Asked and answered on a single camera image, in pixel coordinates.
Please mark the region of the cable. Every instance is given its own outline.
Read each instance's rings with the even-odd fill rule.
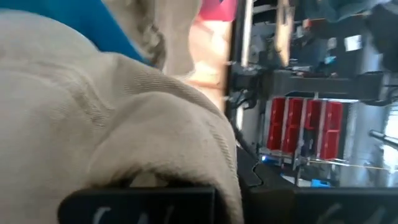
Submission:
[[[234,102],[234,108],[235,109],[240,106],[239,102],[241,101],[242,96],[244,96],[244,90],[239,91],[239,95],[238,95],[237,99]]]
[[[386,100],[363,100],[362,103],[369,106],[387,106],[398,100],[398,96],[393,96],[398,91],[398,87],[391,89],[386,96]]]
[[[248,99],[246,99],[246,98],[243,99],[243,100],[240,101],[238,104],[236,104],[235,109],[236,109],[236,108],[239,108],[240,106],[242,106],[243,103],[245,103],[245,102],[247,102],[247,101],[248,101]]]
[[[245,150],[253,159],[258,161],[259,158],[257,157],[257,155],[254,152],[252,152],[252,150],[250,150],[250,146],[246,142],[246,140],[244,140],[242,132],[238,129],[238,127],[236,127],[235,124],[233,124],[232,122],[230,122],[230,123],[231,123],[232,128],[234,129],[235,138],[238,141],[238,143],[241,145],[241,148],[243,150]]]
[[[327,161],[308,161],[309,163],[316,163],[316,164],[331,164],[330,162]],[[334,165],[338,166],[348,166],[348,167],[356,167],[356,168],[365,168],[365,169],[377,169],[377,170],[388,170],[391,171],[390,169],[386,169],[383,167],[372,167],[372,166],[361,166],[361,165],[352,165],[352,164],[344,164],[344,163],[339,163],[339,162],[334,162]]]

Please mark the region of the blue fabric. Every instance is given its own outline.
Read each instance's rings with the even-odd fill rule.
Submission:
[[[0,8],[49,17],[77,30],[102,52],[145,62],[101,0],[1,0]]]

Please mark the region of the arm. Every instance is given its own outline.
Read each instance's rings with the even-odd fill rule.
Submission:
[[[353,2],[337,8],[333,8],[333,6],[330,4],[330,0],[319,1],[319,10],[329,22],[339,22],[349,16],[366,10],[367,8],[367,1]]]

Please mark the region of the red storage bin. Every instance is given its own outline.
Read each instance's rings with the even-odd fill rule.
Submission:
[[[199,16],[205,21],[233,21],[238,0],[203,0]]]
[[[308,100],[307,101],[307,115],[305,117],[305,129],[317,130],[319,128],[319,121],[321,117],[322,101]]]
[[[271,124],[280,124],[284,122],[285,98],[274,98],[271,106]]]
[[[286,126],[300,126],[304,99],[292,98],[289,100],[289,111]]]
[[[325,131],[340,131],[343,116],[343,104],[339,102],[328,102],[326,104]]]
[[[282,151],[286,153],[294,153],[299,140],[300,126],[290,126],[286,128],[284,146]]]
[[[339,140],[339,131],[327,131],[323,133],[320,159],[336,159]]]
[[[282,125],[272,124],[269,126],[267,148],[270,150],[280,150],[282,142]]]

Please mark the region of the beige fabric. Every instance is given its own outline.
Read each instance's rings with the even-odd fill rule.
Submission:
[[[201,0],[103,1],[141,52],[166,75],[186,79],[195,72],[188,38]]]
[[[243,222],[233,131],[204,95],[50,19],[2,12],[0,30],[0,223],[54,224],[71,192],[148,173],[215,186]]]
[[[141,55],[157,68],[166,60],[164,36],[154,24],[155,0],[103,0]]]

